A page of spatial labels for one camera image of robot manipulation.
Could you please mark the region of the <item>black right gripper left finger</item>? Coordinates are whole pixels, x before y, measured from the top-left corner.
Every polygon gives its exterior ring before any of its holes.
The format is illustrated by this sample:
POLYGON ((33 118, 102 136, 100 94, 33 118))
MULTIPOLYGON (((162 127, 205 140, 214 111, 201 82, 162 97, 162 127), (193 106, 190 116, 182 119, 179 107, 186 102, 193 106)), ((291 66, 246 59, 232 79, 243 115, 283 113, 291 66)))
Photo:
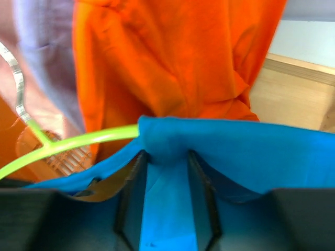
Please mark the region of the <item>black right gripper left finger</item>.
POLYGON ((113 223, 115 250, 140 249, 147 170, 148 155, 142 150, 120 170, 105 179, 94 178, 85 190, 74 196, 87 202, 116 198, 113 223))

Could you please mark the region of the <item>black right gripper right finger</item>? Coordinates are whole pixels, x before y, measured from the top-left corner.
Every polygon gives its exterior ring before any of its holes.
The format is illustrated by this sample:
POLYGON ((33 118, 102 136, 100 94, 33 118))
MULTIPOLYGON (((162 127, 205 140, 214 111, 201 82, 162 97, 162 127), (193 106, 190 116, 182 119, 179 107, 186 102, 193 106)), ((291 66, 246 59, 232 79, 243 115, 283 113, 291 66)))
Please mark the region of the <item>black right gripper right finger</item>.
POLYGON ((223 236, 217 199, 241 204, 261 195, 211 167, 195 151, 188 152, 188 181, 198 250, 219 250, 223 236))

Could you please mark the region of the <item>blue t shirt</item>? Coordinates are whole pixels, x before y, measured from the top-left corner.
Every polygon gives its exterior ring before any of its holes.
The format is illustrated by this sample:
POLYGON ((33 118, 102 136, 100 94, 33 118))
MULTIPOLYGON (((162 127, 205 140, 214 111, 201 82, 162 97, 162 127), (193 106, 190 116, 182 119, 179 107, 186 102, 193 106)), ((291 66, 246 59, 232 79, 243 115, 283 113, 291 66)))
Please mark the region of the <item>blue t shirt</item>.
POLYGON ((148 154, 141 250, 202 250, 211 240, 204 185, 213 189, 219 250, 334 250, 334 134, 227 120, 139 121, 139 137, 79 174, 33 185, 73 194, 148 154))

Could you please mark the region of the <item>green clothes hanger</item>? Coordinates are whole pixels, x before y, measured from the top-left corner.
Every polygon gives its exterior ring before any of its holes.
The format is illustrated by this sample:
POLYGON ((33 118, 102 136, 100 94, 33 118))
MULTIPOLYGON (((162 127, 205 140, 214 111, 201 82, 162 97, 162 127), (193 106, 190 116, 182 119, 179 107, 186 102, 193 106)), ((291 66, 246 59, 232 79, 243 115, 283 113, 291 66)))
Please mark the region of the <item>green clothes hanger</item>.
POLYGON ((131 124, 123 127, 109 128, 92 133, 82 134, 73 138, 62 141, 52 141, 42 131, 40 125, 30 116, 24 106, 24 90, 25 81, 21 67, 12 52, 1 43, 1 57, 9 65, 14 77, 16 86, 16 102, 15 110, 19 118, 28 126, 34 133, 37 139, 41 142, 42 147, 22 157, 10 162, 1 168, 1 179, 20 170, 21 168, 39 161, 43 158, 72 150, 78 147, 93 145, 98 143, 112 142, 124 139, 134 139, 139 136, 139 125, 131 124))

